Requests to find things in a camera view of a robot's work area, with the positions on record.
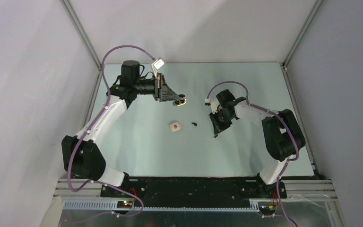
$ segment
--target metal frame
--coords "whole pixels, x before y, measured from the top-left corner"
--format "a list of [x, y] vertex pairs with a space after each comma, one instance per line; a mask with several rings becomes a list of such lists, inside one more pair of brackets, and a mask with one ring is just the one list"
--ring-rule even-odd
[[[83, 126], [84, 126], [91, 118], [91, 113], [93, 110], [96, 95], [97, 95], [98, 88], [100, 85], [100, 81], [101, 81], [101, 77], [102, 77], [101, 76], [101, 62], [78, 18], [70, 0], [60, 0], [60, 1], [63, 5], [63, 8], [67, 12], [69, 19], [71, 20], [75, 30], [79, 34], [80, 39], [83, 42], [83, 45], [88, 50], [88, 53], [91, 56], [95, 66], [97, 67], [97, 70], [98, 70], [97, 77], [94, 82], [94, 87], [91, 92], [90, 100], [89, 100], [89, 103], [88, 103], [88, 106], [86, 109], [86, 114], [84, 116], [84, 121], [83, 121]], [[289, 95], [292, 100], [292, 103], [293, 103], [293, 107], [294, 107], [294, 110], [295, 110], [295, 113], [297, 116], [298, 123], [303, 130], [305, 139], [307, 140], [306, 148], [307, 148], [310, 160], [311, 160], [311, 164], [313, 166], [314, 173], [317, 176], [320, 176], [319, 175], [320, 172], [317, 168], [315, 155], [311, 149], [311, 145], [309, 143], [308, 136], [305, 131], [305, 126], [304, 126], [303, 120], [301, 118], [300, 108], [299, 108], [297, 100], [294, 96], [292, 85], [291, 85], [291, 82], [290, 82], [288, 74], [287, 74], [287, 66], [288, 66], [295, 50], [299, 46], [301, 40], [303, 39], [304, 35], [308, 31], [310, 25], [312, 24], [312, 21], [314, 20], [314, 17], [317, 15], [323, 2], [324, 2], [324, 0], [317, 0], [315, 2], [304, 25], [302, 26], [298, 36], [296, 37], [296, 40], [294, 41], [294, 44], [292, 45], [288, 55], [286, 56], [283, 63], [281, 63], [281, 70], [282, 70], [282, 73], [285, 78], [286, 86], [289, 91]], [[85, 181], [85, 179], [72, 179], [72, 184], [74, 187], [79, 187], [84, 181]], [[336, 196], [336, 193], [333, 188], [333, 184], [332, 184], [331, 180], [283, 180], [283, 182], [285, 183], [285, 187], [286, 187], [287, 199], [282, 199], [282, 201], [285, 201], [285, 202], [310, 202], [310, 203], [324, 202], [324, 205], [325, 205], [324, 208], [328, 212], [331, 226], [332, 227], [345, 227], [346, 226], [346, 223], [345, 223], [340, 205], [338, 203], [337, 196]], [[64, 200], [65, 205], [66, 204], [69, 205], [72, 202], [78, 201], [78, 202], [83, 202], [85, 204], [101, 204], [101, 206], [104, 206], [103, 204], [109, 204], [110, 206], [112, 206], [111, 204], [113, 204], [113, 201], [121, 200], [121, 198], [101, 198], [100, 197], [101, 188], [102, 188], [102, 186], [100, 184], [89, 183], [79, 192], [73, 193], [68, 188], [67, 180], [59, 179], [53, 197], [56, 198], [58, 196], [61, 196]], [[271, 199], [250, 199], [250, 203], [254, 204], [254, 207], [253, 207], [254, 211], [257, 208], [255, 206], [257, 206], [258, 203], [260, 203], [260, 202], [272, 202], [272, 200]], [[81, 206], [79, 208], [80, 209], [95, 209], [95, 210], [97, 209], [96, 207], [88, 208], [88, 207], [83, 207], [83, 206]], [[171, 208], [152, 208], [152, 209], [160, 210], [160, 211], [169, 211], [169, 210], [176, 211]], [[237, 210], [237, 211], [248, 211], [248, 212], [251, 211], [252, 212], [253, 210], [248, 209], [248, 210]]]
[[302, 134], [304, 135], [304, 138], [305, 138], [305, 141], [306, 141], [305, 147], [307, 148], [307, 153], [308, 153], [308, 156], [309, 156], [310, 161], [311, 161], [312, 169], [313, 169], [315, 175], [320, 176], [321, 172], [317, 168], [315, 155], [314, 155], [314, 153], [312, 151], [311, 142], [308, 139], [308, 135], [307, 135], [307, 132], [305, 130], [305, 125], [304, 125], [303, 119], [301, 117], [301, 111], [300, 111], [299, 105], [297, 103], [297, 99], [295, 98], [293, 87], [292, 87], [292, 84], [290, 82], [289, 76], [287, 74], [287, 69], [286, 69], [285, 66], [283, 66], [282, 63], [280, 64], [280, 67], [282, 69], [283, 77], [285, 78], [285, 83], [286, 83], [286, 86], [287, 86], [287, 90], [289, 91], [290, 99], [292, 100], [292, 104], [293, 104], [295, 115], [297, 117], [298, 124], [299, 124], [300, 128], [302, 129]]
[[[74, 187], [79, 187], [86, 179], [72, 179]], [[287, 198], [283, 202], [323, 202], [324, 209], [329, 217], [332, 227], [345, 227], [341, 209], [337, 201], [335, 189], [331, 180], [283, 180], [285, 183]], [[53, 197], [62, 197], [64, 210], [127, 210], [118, 209], [116, 204], [124, 198], [102, 198], [102, 185], [89, 183], [77, 193], [68, 189], [67, 179], [59, 179]], [[231, 209], [192, 209], [192, 208], [167, 208], [147, 207], [147, 211], [206, 211], [206, 212], [258, 212], [260, 203], [269, 203], [272, 199], [250, 199], [251, 207]]]
[[60, 0], [62, 3], [63, 8], [65, 9], [66, 13], [69, 16], [70, 21], [72, 22], [74, 28], [76, 29], [78, 35], [80, 36], [81, 41], [83, 42], [84, 46], [87, 48], [88, 53], [90, 54], [91, 58], [93, 59], [95, 66], [98, 70], [101, 69], [101, 61], [99, 61], [98, 55], [95, 52], [93, 45], [91, 44], [90, 39], [87, 36], [86, 31], [84, 30], [83, 26], [81, 25], [80, 19], [78, 18], [74, 8], [69, 0]]
[[290, 60], [292, 59], [292, 56], [297, 50], [298, 45], [301, 43], [301, 40], [303, 39], [304, 35], [307, 33], [308, 28], [312, 24], [312, 21], [314, 20], [315, 16], [317, 15], [319, 9], [321, 8], [324, 0], [317, 0], [315, 4], [313, 5], [310, 14], [308, 15], [307, 19], [305, 20], [305, 23], [301, 27], [300, 32], [298, 33], [293, 46], [290, 48], [289, 53], [287, 54], [285, 60], [283, 61], [283, 65], [287, 66], [290, 63]]

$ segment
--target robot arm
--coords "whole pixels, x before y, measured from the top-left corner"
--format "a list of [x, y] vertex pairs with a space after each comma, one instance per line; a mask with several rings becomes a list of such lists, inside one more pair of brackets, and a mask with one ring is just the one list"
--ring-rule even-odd
[[94, 181], [120, 186], [126, 173], [107, 166], [99, 149], [116, 120], [129, 108], [137, 95], [153, 95], [154, 99], [159, 102], [173, 101], [174, 106], [186, 104], [185, 96], [178, 95], [170, 89], [163, 74], [157, 73], [156, 77], [145, 79], [141, 77], [139, 68], [138, 61], [125, 61], [121, 66], [121, 75], [117, 79], [120, 83], [116, 84], [116, 81], [110, 88], [109, 104], [102, 115], [98, 119], [95, 117], [90, 120], [75, 136], [65, 136], [62, 140], [63, 164], [66, 171], [73, 149], [89, 126], [94, 123], [76, 151], [71, 173]]
[[[262, 126], [265, 144], [272, 158], [260, 171], [259, 177], [264, 184], [273, 184], [286, 161], [295, 156], [295, 149], [287, 132], [280, 131], [284, 128], [281, 122], [275, 116], [249, 106], [245, 97], [236, 99], [229, 90], [221, 91], [215, 99], [206, 99], [205, 102], [206, 105], [211, 106], [212, 112], [209, 117], [214, 126], [214, 137], [229, 128], [232, 125], [232, 119], [248, 119]], [[304, 147], [305, 139], [293, 112], [285, 109], [278, 115], [292, 132], [298, 149]]]

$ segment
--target black plastic housing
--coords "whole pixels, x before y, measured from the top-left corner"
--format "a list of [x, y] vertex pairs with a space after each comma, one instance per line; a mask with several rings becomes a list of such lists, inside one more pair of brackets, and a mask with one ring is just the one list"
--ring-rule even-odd
[[[287, 127], [293, 134], [298, 149], [305, 146], [305, 139], [293, 112], [289, 109], [280, 111], [278, 115], [286, 123]], [[266, 117], [262, 120], [262, 128], [264, 131], [265, 144], [268, 153], [273, 159], [283, 161], [292, 154], [295, 154], [293, 142], [287, 132], [282, 133], [280, 129], [284, 129], [282, 123], [275, 117]]]
[[[78, 143], [77, 137], [65, 136], [62, 140], [63, 165], [67, 172], [71, 153]], [[106, 168], [106, 162], [98, 146], [92, 141], [82, 141], [74, 156], [71, 173], [97, 181]]]

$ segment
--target white wall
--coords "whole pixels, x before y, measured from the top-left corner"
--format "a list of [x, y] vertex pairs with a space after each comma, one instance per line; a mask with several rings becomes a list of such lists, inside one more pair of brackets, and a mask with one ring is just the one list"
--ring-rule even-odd
[[[166, 62], [283, 61], [315, 0], [72, 0], [100, 58], [132, 44]], [[121, 50], [107, 63], [150, 61]]]
[[326, 1], [288, 74], [318, 165], [363, 226], [363, 1]]
[[96, 69], [57, 0], [0, 0], [0, 227], [38, 226]]

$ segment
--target metal enclosure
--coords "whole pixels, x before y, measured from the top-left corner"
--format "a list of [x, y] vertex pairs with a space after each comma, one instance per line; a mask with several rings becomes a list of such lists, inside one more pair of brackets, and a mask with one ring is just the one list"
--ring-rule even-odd
[[[93, 45], [88, 39], [88, 34], [85, 33], [83, 26], [81, 25], [76, 11], [73, 9], [71, 3], [68, 0], [61, 0], [64, 8], [69, 14], [70, 19], [72, 20], [80, 38], [83, 40], [86, 48], [89, 50], [90, 55], [97, 66], [97, 69], [100, 70], [100, 61], [98, 55], [95, 53]], [[303, 35], [306, 33], [309, 25], [311, 24], [314, 16], [317, 14], [320, 6], [323, 1], [318, 0], [313, 5], [313, 8], [307, 17], [301, 31], [299, 32], [297, 39], [293, 46], [291, 47], [290, 52], [288, 53], [285, 62], [290, 62], [290, 59], [300, 43]], [[307, 139], [307, 150], [310, 156], [310, 159], [313, 163], [313, 168], [317, 171], [317, 163], [314, 160], [314, 154], [311, 149], [311, 145], [308, 141], [307, 134], [305, 133], [305, 128], [303, 127], [303, 121], [301, 119], [301, 115], [299, 109], [297, 108], [297, 102], [292, 90], [291, 82], [287, 76], [287, 67], [285, 67], [284, 63], [281, 63], [281, 71], [285, 76], [285, 82], [288, 87], [291, 100], [294, 105], [294, 110], [298, 119], [298, 122], [303, 129], [304, 135]], [[91, 117], [92, 105], [94, 103], [96, 92], [98, 90], [100, 81], [100, 76], [96, 79], [95, 84], [95, 92], [91, 95], [91, 100], [89, 103], [89, 110], [86, 114], [85, 122]], [[73, 184], [77, 187], [81, 182], [85, 181], [85, 179], [72, 179]], [[284, 199], [283, 202], [286, 204], [288, 210], [291, 210], [290, 214], [292, 217], [296, 219], [299, 226], [346, 226], [344, 222], [344, 218], [342, 216], [340, 205], [337, 200], [337, 196], [332, 184], [331, 180], [309, 180], [309, 179], [293, 179], [293, 180], [282, 180], [286, 184], [286, 192], [287, 199]], [[68, 190], [66, 180], [60, 179], [58, 181], [56, 191], [54, 197], [61, 196], [64, 199], [64, 211], [61, 219], [61, 226], [68, 226], [66, 220], [68, 217], [71, 217], [73, 220], [80, 218], [87, 218], [87, 216], [92, 216], [97, 213], [97, 208], [100, 207], [99, 210], [111, 210], [113, 208], [114, 202], [120, 199], [112, 198], [112, 199], [102, 199], [100, 198], [100, 184], [89, 184], [88, 187], [81, 190], [78, 193], [72, 193]], [[195, 226], [204, 226], [210, 224], [211, 219], [224, 217], [225, 220], [233, 222], [235, 225], [229, 226], [238, 226], [237, 223], [247, 223], [251, 222], [256, 226], [268, 226], [277, 225], [277, 226], [288, 226], [285, 219], [280, 218], [279, 220], [261, 220], [260, 217], [257, 217], [257, 214], [254, 214], [253, 211], [257, 211], [257, 206], [260, 204], [267, 204], [272, 200], [268, 199], [250, 199], [250, 202], [253, 204], [251, 209], [247, 210], [219, 210], [219, 213], [216, 213], [212, 210], [199, 211], [199, 210], [180, 210], [176, 211], [169, 208], [155, 208], [151, 211], [143, 214], [141, 216], [136, 216], [135, 218], [128, 220], [116, 219], [116, 216], [108, 215], [102, 219], [94, 220], [94, 226], [107, 224], [108, 222], [113, 222], [114, 224], [118, 224], [120, 226], [139, 226], [147, 223], [150, 220], [149, 216], [155, 216], [152, 222], [166, 222], [169, 220], [174, 220], [171, 224], [166, 223], [161, 226], [176, 226], [175, 222], [183, 225], [186, 224], [184, 221], [192, 220], [193, 218], [201, 218], [205, 219], [202, 222], [195, 222], [193, 225]]]

